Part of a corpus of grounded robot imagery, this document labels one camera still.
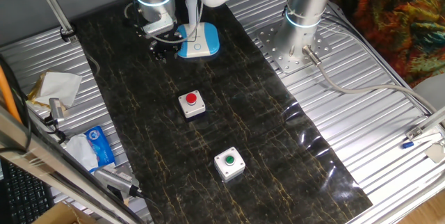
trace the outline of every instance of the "green button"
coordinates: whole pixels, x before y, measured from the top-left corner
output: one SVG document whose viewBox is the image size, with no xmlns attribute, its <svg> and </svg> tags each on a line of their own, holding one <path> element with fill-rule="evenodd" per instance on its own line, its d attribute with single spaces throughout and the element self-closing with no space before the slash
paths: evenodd
<svg viewBox="0 0 445 224">
<path fill-rule="evenodd" d="M 235 162 L 235 158 L 229 155 L 228 157 L 225 157 L 225 162 L 227 165 L 232 165 Z"/>
</svg>

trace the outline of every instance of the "keyboard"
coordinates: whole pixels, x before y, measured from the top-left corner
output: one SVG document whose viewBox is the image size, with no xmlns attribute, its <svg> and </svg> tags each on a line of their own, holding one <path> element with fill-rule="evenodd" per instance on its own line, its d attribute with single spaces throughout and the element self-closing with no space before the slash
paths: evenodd
<svg viewBox="0 0 445 224">
<path fill-rule="evenodd" d="M 1 160 L 0 216 L 5 223 L 31 224 L 54 205 L 49 186 L 16 165 Z"/>
</svg>

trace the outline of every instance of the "white cloth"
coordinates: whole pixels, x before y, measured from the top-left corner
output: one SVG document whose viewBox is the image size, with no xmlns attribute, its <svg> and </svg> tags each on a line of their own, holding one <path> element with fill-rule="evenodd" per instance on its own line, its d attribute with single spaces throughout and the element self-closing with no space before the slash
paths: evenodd
<svg viewBox="0 0 445 224">
<path fill-rule="evenodd" d="M 99 166 L 96 153 L 90 146 L 85 134 L 71 137 L 65 150 L 88 171 Z"/>
<path fill-rule="evenodd" d="M 63 105 L 71 106 L 81 85 L 81 80 L 82 77 L 75 74 L 48 72 L 35 100 L 49 105 L 50 98 L 58 98 Z"/>
</svg>

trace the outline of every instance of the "white button housing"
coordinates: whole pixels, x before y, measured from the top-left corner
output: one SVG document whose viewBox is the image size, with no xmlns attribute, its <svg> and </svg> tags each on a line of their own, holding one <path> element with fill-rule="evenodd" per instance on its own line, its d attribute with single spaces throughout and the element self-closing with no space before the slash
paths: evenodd
<svg viewBox="0 0 445 224">
<path fill-rule="evenodd" d="M 230 166 L 227 165 L 225 161 L 226 157 L 228 156 L 232 156 L 234 158 L 234 163 Z M 245 162 L 236 148 L 231 147 L 215 156 L 215 167 L 223 182 L 228 182 L 244 172 Z"/>
<path fill-rule="evenodd" d="M 202 100 L 200 92 L 198 90 L 195 90 L 190 93 L 194 93 L 196 95 L 196 103 L 194 103 L 193 105 L 188 104 L 186 100 L 186 96 L 189 93 L 181 95 L 178 98 L 179 104 L 181 105 L 182 111 L 184 112 L 186 118 L 191 118 L 206 111 L 206 105 L 204 104 L 204 100 Z"/>
</svg>

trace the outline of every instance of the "colorful fabric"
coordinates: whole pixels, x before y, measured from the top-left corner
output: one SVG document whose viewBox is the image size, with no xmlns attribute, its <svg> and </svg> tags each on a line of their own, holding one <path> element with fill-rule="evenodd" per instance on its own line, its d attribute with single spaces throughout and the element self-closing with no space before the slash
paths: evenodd
<svg viewBox="0 0 445 224">
<path fill-rule="evenodd" d="M 445 72 L 445 0 L 335 0 L 411 87 Z"/>
</svg>

